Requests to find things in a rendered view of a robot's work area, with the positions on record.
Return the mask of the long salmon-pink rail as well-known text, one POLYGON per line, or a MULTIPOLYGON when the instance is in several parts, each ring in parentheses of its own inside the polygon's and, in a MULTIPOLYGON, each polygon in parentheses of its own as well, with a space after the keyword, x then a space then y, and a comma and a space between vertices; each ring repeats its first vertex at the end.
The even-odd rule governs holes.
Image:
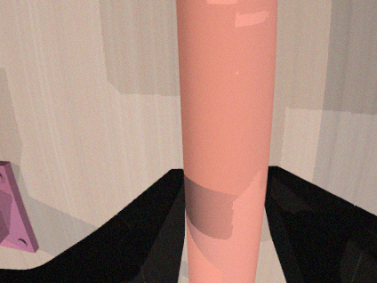
POLYGON ((254 283, 277 0, 176 0, 189 283, 254 283))

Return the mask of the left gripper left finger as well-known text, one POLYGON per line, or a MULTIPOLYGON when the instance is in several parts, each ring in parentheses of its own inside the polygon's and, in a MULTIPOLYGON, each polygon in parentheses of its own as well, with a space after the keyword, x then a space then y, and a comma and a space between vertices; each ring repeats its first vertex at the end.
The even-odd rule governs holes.
POLYGON ((171 169, 49 262, 0 269, 0 283, 178 283, 184 239, 184 171, 171 169))

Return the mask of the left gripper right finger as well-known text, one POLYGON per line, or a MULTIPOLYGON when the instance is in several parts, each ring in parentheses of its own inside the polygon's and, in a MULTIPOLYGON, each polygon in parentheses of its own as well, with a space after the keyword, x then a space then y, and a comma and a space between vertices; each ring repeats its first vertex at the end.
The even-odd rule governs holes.
POLYGON ((377 283, 377 215, 279 166, 264 206, 286 283, 377 283))

